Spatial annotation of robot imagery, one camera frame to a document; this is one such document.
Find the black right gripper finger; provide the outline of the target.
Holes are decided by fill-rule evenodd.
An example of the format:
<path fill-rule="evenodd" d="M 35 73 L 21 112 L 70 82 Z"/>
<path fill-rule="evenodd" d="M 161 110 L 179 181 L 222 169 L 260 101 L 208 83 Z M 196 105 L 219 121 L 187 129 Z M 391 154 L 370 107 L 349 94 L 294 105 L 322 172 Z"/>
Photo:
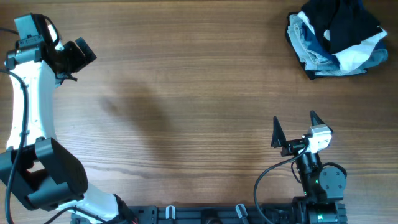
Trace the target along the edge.
<path fill-rule="evenodd" d="M 312 126 L 318 126 L 318 125 L 323 125 L 325 122 L 316 114 L 314 110 L 310 111 L 310 120 L 312 123 Z"/>
<path fill-rule="evenodd" d="M 280 125 L 277 116 L 274 116 L 271 146 L 273 148 L 284 147 L 286 145 L 286 142 L 287 140 L 283 132 L 282 126 Z"/>

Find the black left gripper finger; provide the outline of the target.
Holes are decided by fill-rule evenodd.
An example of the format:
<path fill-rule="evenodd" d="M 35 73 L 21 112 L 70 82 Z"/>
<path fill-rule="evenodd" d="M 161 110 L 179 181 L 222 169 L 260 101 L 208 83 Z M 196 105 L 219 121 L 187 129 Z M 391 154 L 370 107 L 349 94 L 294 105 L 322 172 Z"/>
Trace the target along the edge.
<path fill-rule="evenodd" d="M 75 42 L 76 42 L 77 46 L 79 46 L 79 48 L 83 52 L 83 54 L 85 55 L 85 60 L 87 63 L 94 62 L 97 59 L 97 56 L 92 51 L 92 49 L 89 47 L 89 45 L 86 43 L 84 38 L 80 37 Z"/>
<path fill-rule="evenodd" d="M 86 63 L 85 55 L 74 42 L 67 42 L 64 45 L 64 54 L 67 61 L 67 68 L 70 73 L 79 72 Z"/>

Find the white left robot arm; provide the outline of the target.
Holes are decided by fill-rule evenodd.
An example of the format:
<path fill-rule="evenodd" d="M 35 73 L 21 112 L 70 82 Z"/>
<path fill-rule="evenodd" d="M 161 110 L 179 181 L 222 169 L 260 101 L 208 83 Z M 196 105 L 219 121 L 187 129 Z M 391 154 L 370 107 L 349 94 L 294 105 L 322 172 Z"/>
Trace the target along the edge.
<path fill-rule="evenodd" d="M 15 196 L 28 210 L 71 212 L 90 223 L 134 222 L 117 195 L 88 182 L 83 164 L 55 134 L 54 90 L 95 59 L 84 39 L 61 45 L 39 35 L 10 53 L 3 72 L 13 84 L 13 121 L 1 154 L 1 180 L 6 197 Z"/>

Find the black shorts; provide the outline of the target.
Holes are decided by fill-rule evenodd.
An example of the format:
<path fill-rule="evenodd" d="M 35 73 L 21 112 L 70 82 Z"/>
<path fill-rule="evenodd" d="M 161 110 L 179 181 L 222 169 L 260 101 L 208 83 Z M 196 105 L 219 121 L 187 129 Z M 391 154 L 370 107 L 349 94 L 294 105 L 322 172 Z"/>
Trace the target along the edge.
<path fill-rule="evenodd" d="M 315 37 L 330 53 L 341 52 L 382 32 L 380 22 L 359 1 L 310 0 L 302 6 Z"/>

